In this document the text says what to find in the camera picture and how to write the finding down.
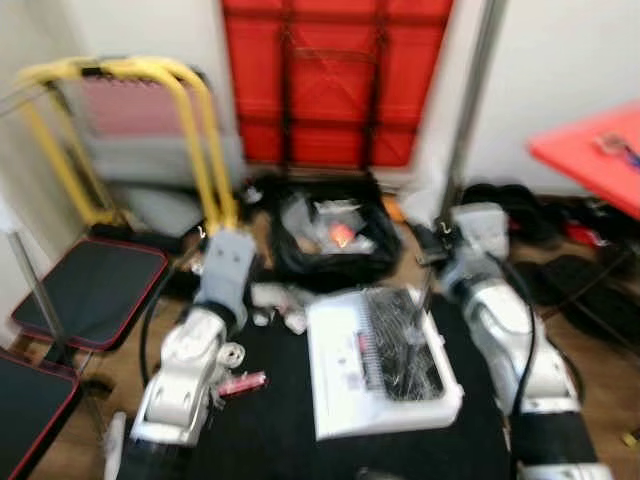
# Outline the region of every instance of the black bag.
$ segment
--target black bag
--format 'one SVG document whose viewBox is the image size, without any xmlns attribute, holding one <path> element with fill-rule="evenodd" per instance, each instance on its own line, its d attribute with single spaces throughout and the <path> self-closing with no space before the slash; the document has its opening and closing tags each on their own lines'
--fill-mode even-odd
<svg viewBox="0 0 640 480">
<path fill-rule="evenodd" d="M 371 284 L 391 274 L 402 253 L 402 242 L 384 208 L 380 189 L 370 175 L 322 180 L 275 180 L 263 188 L 271 215 L 270 247 L 278 281 L 316 292 L 330 292 Z M 366 225 L 360 233 L 373 242 L 371 253 L 309 254 L 282 223 L 282 210 L 293 195 L 311 202 L 352 199 Z"/>
</svg>

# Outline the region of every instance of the black cable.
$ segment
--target black cable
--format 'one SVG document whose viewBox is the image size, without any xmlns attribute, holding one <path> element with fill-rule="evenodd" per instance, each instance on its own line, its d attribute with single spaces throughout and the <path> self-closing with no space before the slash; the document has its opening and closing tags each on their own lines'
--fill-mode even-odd
<svg viewBox="0 0 640 480">
<path fill-rule="evenodd" d="M 138 348 L 140 377 L 142 378 L 143 387 L 147 386 L 150 379 L 149 366 L 147 364 L 147 337 L 149 336 L 149 325 L 151 324 L 151 320 L 153 319 L 153 314 L 156 310 L 156 306 L 158 305 L 158 301 L 160 300 L 160 296 L 169 284 L 171 278 L 191 258 L 193 253 L 195 253 L 200 248 L 200 245 L 205 241 L 205 239 L 206 237 L 201 237 L 195 245 L 193 245 L 180 259 L 176 260 L 173 265 L 171 265 L 169 271 L 166 273 L 160 284 L 156 287 L 155 292 L 149 300 L 147 311 L 145 312 L 144 318 L 142 319 L 142 331 L 140 332 L 140 344 Z"/>
<path fill-rule="evenodd" d="M 424 280 L 422 283 L 422 289 L 420 290 L 420 297 L 418 302 L 416 303 L 416 308 L 413 311 L 413 315 L 411 318 L 410 329 L 412 331 L 407 332 L 407 335 L 421 335 L 422 334 L 422 312 L 423 310 L 429 313 L 431 310 L 431 300 L 433 298 L 433 289 L 431 288 L 431 278 L 433 277 L 434 267 L 430 266 L 429 271 L 425 273 Z M 413 377 L 415 373 L 415 368 L 411 366 L 415 362 L 416 357 L 418 356 L 418 350 L 420 347 L 424 345 L 424 342 L 419 342 L 418 339 L 407 338 L 407 350 L 405 356 L 405 370 L 404 375 L 402 376 L 402 395 L 407 397 L 409 395 L 409 390 L 411 389 L 411 385 L 413 385 Z"/>
<path fill-rule="evenodd" d="M 576 364 L 573 363 L 573 360 L 571 360 L 571 358 L 564 351 L 562 351 L 562 349 L 560 349 L 558 345 L 556 345 L 553 342 L 553 340 L 549 338 L 549 336 L 547 336 L 547 341 L 551 344 L 553 348 L 555 348 L 558 351 L 558 354 L 560 355 L 560 357 L 562 357 L 562 360 L 564 360 L 564 363 L 567 365 L 567 367 L 569 367 L 569 370 L 571 371 L 571 376 L 573 377 L 573 381 L 576 384 L 576 393 L 578 394 L 578 401 L 580 402 L 580 405 L 584 405 L 584 400 L 586 398 L 587 392 L 584 384 L 584 379 L 582 378 L 582 374 L 580 373 L 580 370 L 578 370 L 578 367 L 576 366 Z"/>
<path fill-rule="evenodd" d="M 529 354 L 527 355 L 527 363 L 525 364 L 524 371 L 522 376 L 520 377 L 520 381 L 518 382 L 518 389 L 516 390 L 516 396 L 513 399 L 513 407 L 511 409 L 511 415 L 519 415 L 522 411 L 522 398 L 524 397 L 524 392 L 527 388 L 527 384 L 529 383 L 529 376 L 531 375 L 531 368 L 533 366 L 533 357 L 535 355 L 536 349 L 538 348 L 538 339 L 537 339 L 537 327 L 536 327 L 536 312 L 533 308 L 533 300 L 531 297 L 531 293 L 527 288 L 526 283 L 520 276 L 520 274 L 513 268 L 508 262 L 504 262 L 494 255 L 487 253 L 487 256 L 496 262 L 496 264 L 502 269 L 506 270 L 514 282 L 517 284 L 518 293 L 527 304 L 527 308 L 529 310 L 529 320 L 531 323 L 531 343 L 529 344 Z"/>
</svg>

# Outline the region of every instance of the white wall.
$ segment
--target white wall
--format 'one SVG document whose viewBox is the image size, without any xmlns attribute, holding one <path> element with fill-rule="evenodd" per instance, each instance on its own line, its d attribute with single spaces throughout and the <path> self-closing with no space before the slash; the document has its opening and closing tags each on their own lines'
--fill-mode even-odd
<svg viewBox="0 0 640 480">
<path fill-rule="evenodd" d="M 414 151 L 415 204 L 442 193 L 464 79 L 484 2 L 458 0 Z M 537 163 L 527 139 L 640 96 L 638 0 L 509 0 L 466 164 L 468 181 L 511 179 L 581 193 Z"/>
<path fill-rule="evenodd" d="M 226 34 L 216 0 L 53 0 L 66 11 L 83 53 L 158 55 L 202 70 L 219 123 L 236 130 Z"/>
<path fill-rule="evenodd" d="M 22 67 L 75 54 L 64 17 L 39 0 L 0 2 L 0 98 L 14 90 Z M 11 101 L 3 101 L 6 112 Z M 80 223 L 64 191 L 17 111 L 0 117 L 0 197 L 11 204 L 23 224 L 23 237 L 40 272 L 70 245 Z M 0 233 L 0 345 L 15 336 L 7 317 L 27 293 L 27 285 L 6 238 Z"/>
</svg>

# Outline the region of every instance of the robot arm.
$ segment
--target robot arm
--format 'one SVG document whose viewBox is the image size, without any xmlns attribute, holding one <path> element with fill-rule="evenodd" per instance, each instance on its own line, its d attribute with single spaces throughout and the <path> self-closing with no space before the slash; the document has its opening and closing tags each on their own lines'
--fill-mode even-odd
<svg viewBox="0 0 640 480">
<path fill-rule="evenodd" d="M 209 240 L 200 290 L 185 321 L 165 337 L 161 368 L 146 386 L 120 459 L 109 468 L 123 479 L 183 478 L 193 447 L 218 398 L 218 387 L 244 358 L 227 338 L 247 321 L 255 243 L 221 230 Z"/>
<path fill-rule="evenodd" d="M 571 377 L 547 340 L 544 323 L 534 315 L 532 328 L 529 305 L 486 253 L 506 256 L 504 241 L 495 240 L 496 232 L 505 235 L 504 213 L 483 208 L 469 206 L 454 215 L 460 235 L 440 264 L 439 279 L 445 294 L 461 305 L 472 340 L 487 362 L 498 405 L 509 418 L 511 454 L 520 478 L 612 480 L 609 469 L 598 463 Z M 490 238 L 483 239 L 487 232 Z M 521 401 L 514 405 L 534 332 L 529 376 Z"/>
</svg>

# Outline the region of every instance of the red table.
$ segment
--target red table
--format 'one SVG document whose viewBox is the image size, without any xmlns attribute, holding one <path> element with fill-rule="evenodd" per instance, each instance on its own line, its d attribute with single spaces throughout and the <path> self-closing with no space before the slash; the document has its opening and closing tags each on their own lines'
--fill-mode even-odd
<svg viewBox="0 0 640 480">
<path fill-rule="evenodd" d="M 640 168 L 607 155 L 597 139 L 614 133 L 640 152 L 640 102 L 534 137 L 529 151 L 621 211 L 640 220 Z"/>
</svg>

